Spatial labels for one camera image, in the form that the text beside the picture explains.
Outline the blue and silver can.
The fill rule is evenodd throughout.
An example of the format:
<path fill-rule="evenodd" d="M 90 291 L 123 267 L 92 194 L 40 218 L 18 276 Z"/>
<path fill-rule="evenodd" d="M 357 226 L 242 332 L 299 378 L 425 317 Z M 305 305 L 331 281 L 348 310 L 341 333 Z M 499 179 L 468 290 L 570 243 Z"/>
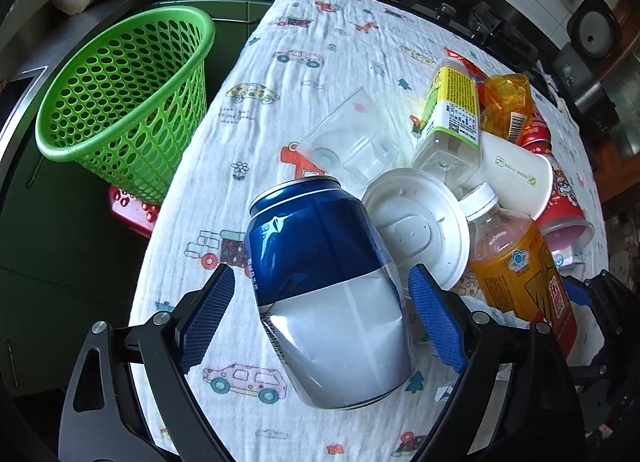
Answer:
<path fill-rule="evenodd" d="M 414 361 L 398 270 L 337 179 L 262 193 L 245 246 L 260 322 L 305 404 L 358 408 L 405 382 Z"/>

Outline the white paper cup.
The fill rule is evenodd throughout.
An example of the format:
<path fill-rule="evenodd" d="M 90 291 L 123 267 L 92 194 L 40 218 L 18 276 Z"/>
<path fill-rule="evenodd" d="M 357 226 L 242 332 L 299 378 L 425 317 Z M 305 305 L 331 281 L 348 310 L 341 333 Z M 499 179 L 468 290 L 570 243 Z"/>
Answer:
<path fill-rule="evenodd" d="M 491 186 L 500 205 L 536 220 L 549 202 L 553 170 L 535 154 L 491 133 L 480 132 L 480 167 L 463 184 L 472 190 L 483 182 Z"/>

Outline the red cola can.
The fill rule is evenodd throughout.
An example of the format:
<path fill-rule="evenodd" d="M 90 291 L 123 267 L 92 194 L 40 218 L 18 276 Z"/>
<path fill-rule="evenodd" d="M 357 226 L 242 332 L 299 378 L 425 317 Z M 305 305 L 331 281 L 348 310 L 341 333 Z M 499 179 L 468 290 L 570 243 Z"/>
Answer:
<path fill-rule="evenodd" d="M 532 117 L 524 126 L 518 145 L 536 154 L 551 154 L 551 133 L 537 109 L 533 110 Z"/>

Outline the orange snack packet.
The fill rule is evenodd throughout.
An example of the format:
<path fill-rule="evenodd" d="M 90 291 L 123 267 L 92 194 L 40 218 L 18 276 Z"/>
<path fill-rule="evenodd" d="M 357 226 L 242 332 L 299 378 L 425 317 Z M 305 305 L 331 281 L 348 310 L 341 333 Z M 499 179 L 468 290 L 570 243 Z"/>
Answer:
<path fill-rule="evenodd" d="M 472 78 L 477 85 L 483 84 L 488 79 L 488 75 L 474 62 L 447 47 L 444 48 L 444 63 L 468 78 Z"/>

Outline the orange juice bottle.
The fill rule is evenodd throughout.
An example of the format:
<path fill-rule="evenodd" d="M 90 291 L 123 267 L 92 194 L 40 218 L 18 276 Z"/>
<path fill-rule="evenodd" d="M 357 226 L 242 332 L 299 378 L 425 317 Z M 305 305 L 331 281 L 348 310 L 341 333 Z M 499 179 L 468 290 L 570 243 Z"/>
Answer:
<path fill-rule="evenodd" d="M 541 231 L 528 215 L 506 210 L 483 182 L 460 201 L 469 224 L 469 268 L 485 300 L 529 323 L 551 326 L 564 355 L 577 322 L 562 278 Z"/>

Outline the white plastic cup lid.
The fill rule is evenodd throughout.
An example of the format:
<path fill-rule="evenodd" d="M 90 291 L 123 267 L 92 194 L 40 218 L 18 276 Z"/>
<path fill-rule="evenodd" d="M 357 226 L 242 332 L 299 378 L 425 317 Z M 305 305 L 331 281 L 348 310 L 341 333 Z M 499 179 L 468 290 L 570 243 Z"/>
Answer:
<path fill-rule="evenodd" d="M 470 255 L 469 226 L 451 190 L 414 168 L 388 170 L 362 197 L 403 286 L 409 270 L 424 265 L 444 290 L 462 277 Z"/>

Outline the red plastic stool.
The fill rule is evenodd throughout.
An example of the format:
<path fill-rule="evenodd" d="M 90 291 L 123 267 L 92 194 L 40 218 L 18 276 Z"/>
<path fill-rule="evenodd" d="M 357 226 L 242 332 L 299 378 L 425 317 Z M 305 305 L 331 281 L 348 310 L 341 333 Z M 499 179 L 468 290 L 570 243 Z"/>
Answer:
<path fill-rule="evenodd" d="M 142 202 L 131 193 L 110 185 L 108 187 L 108 205 L 111 214 L 128 229 L 149 239 L 157 222 L 160 207 Z"/>

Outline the red instant noodle cup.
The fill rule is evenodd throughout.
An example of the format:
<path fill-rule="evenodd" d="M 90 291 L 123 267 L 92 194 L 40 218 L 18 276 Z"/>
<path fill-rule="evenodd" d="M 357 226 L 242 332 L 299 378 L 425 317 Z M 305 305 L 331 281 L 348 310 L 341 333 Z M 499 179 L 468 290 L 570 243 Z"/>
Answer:
<path fill-rule="evenodd" d="M 544 154 L 550 163 L 553 182 L 547 207 L 536 223 L 551 251 L 584 248 L 593 238 L 593 226 L 585 218 L 577 196 L 559 162 L 552 154 Z"/>

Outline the yellow-label clear bottle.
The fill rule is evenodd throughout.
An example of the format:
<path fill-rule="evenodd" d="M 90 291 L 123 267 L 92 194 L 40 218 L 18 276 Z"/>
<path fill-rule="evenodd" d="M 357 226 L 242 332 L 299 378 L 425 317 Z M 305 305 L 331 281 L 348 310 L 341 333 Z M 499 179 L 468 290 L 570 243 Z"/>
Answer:
<path fill-rule="evenodd" d="M 476 81 L 464 64 L 442 58 L 436 64 L 416 126 L 411 166 L 456 190 L 480 167 L 480 103 Z"/>

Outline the clear plastic cup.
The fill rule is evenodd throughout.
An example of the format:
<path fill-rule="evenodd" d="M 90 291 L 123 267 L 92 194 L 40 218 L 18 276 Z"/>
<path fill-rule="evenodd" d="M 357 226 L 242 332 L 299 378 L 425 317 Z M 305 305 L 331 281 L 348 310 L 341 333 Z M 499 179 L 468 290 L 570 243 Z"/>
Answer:
<path fill-rule="evenodd" d="M 364 190 L 400 159 L 395 138 L 362 87 L 299 141 L 297 151 L 352 191 Z"/>

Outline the yellow plastic wrapper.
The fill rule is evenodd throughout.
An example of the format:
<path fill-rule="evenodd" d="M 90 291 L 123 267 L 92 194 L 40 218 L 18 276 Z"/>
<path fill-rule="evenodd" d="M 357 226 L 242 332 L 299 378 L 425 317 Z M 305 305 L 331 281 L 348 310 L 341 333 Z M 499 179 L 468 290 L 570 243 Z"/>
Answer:
<path fill-rule="evenodd" d="M 524 74 L 494 75 L 478 86 L 482 130 L 516 144 L 533 116 L 534 103 Z"/>

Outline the green plastic mesh basket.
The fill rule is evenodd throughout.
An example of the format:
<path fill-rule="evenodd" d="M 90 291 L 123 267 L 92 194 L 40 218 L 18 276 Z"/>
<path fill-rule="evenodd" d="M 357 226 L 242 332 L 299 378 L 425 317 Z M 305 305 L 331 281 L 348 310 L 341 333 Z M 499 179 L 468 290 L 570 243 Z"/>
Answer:
<path fill-rule="evenodd" d="M 39 151 L 160 204 L 206 115 L 204 61 L 216 28 L 201 9 L 135 14 L 73 55 L 37 114 Z"/>

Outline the black countertop appliance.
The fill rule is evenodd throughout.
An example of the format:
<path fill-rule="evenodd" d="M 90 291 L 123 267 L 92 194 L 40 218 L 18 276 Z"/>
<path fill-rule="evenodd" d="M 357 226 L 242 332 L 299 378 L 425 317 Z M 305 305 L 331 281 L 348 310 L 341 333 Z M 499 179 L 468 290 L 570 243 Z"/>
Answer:
<path fill-rule="evenodd" d="M 580 114 L 615 112 L 615 104 L 571 44 L 562 47 L 552 68 Z"/>

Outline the white printed table cloth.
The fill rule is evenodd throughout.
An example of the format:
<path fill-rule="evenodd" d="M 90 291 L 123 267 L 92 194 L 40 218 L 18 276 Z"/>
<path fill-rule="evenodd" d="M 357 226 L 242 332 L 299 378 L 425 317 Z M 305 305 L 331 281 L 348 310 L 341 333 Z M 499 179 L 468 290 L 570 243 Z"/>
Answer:
<path fill-rule="evenodd" d="M 462 37 L 377 0 L 274 0 L 183 153 L 140 272 L 130 320 L 144 323 L 203 286 L 241 243 L 258 194 L 314 169 L 299 141 L 357 89 L 386 114 L 402 152 L 447 50 L 483 72 L 510 66 Z M 292 389 L 259 321 L 250 275 L 232 263 L 232 301 L 186 375 L 240 461 L 408 461 L 456 382 L 419 319 L 416 367 L 387 398 L 352 411 L 311 408 Z"/>

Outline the rice cooker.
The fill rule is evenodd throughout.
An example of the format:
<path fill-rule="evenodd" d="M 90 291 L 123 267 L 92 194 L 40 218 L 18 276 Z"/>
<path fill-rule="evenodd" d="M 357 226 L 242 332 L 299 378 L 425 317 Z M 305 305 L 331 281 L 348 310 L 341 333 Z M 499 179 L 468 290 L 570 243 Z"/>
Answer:
<path fill-rule="evenodd" d="M 586 60 L 601 60 L 620 42 L 620 24 L 605 0 L 583 0 L 567 22 L 570 44 Z"/>

